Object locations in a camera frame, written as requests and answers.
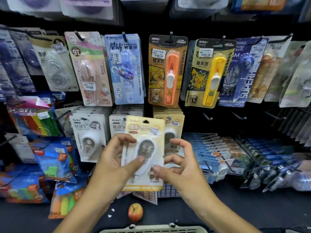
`apple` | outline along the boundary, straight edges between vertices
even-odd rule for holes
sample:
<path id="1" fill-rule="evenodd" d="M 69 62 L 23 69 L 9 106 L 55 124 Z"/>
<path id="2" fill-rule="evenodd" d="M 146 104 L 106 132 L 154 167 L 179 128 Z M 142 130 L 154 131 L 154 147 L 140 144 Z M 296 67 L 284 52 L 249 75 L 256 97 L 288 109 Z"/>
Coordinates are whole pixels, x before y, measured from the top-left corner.
<path id="1" fill-rule="evenodd" d="M 143 210 L 139 203 L 132 204 L 128 208 L 128 217 L 133 222 L 138 222 L 142 218 Z"/>

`finger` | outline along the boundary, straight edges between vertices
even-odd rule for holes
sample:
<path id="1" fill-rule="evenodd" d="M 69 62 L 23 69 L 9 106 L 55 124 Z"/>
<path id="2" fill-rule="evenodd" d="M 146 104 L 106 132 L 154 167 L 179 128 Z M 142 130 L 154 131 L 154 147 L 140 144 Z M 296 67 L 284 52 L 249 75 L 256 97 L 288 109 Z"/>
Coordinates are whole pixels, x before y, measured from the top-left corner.
<path id="1" fill-rule="evenodd" d="M 136 143 L 136 141 L 137 140 L 130 134 L 118 133 L 111 138 L 105 150 L 107 151 L 107 153 L 114 155 L 115 150 L 118 149 L 121 144 L 125 142 Z"/>
<path id="2" fill-rule="evenodd" d="M 181 163 L 183 162 L 184 158 L 181 157 L 178 154 L 170 154 L 166 157 L 164 157 L 164 164 L 173 162 L 175 164 L 181 165 Z"/>
<path id="3" fill-rule="evenodd" d="M 127 179 L 137 172 L 137 170 L 144 164 L 145 160 L 144 156 L 138 156 L 136 159 L 122 167 L 127 171 Z"/>
<path id="4" fill-rule="evenodd" d="M 173 169 L 168 169 L 156 165 L 153 167 L 153 172 L 162 180 L 169 182 L 175 187 L 178 187 L 182 184 L 181 175 L 173 172 Z"/>
<path id="5" fill-rule="evenodd" d="M 169 170 L 176 174 L 181 174 L 181 169 L 179 167 L 170 167 Z"/>
<path id="6" fill-rule="evenodd" d="M 179 145 L 184 149 L 185 158 L 194 157 L 192 145 L 188 141 L 179 138 L 172 138 L 170 142 L 174 145 Z"/>

